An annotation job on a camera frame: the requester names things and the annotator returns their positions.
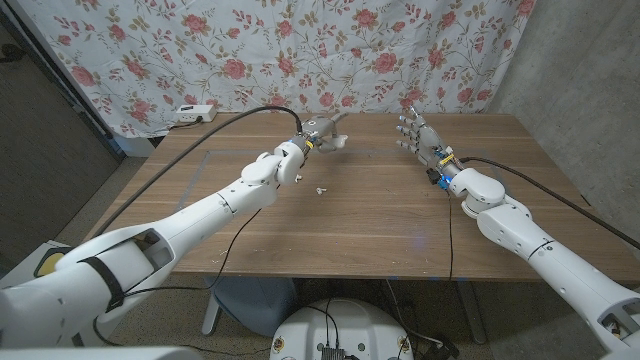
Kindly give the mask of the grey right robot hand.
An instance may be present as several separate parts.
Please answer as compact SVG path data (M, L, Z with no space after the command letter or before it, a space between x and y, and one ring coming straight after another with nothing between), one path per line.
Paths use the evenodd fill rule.
M415 154L428 169L443 173L445 167L453 161L453 149L413 106L410 106L409 110L409 115L399 117L402 125L396 127L405 140L397 140L396 144Z

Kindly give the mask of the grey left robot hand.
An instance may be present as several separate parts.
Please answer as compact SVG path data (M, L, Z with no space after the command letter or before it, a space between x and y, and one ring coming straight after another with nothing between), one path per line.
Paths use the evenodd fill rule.
M303 134L319 153L329 153L342 149L348 139L347 135L337 132L337 124L348 113L338 113L331 117L313 116L302 123Z

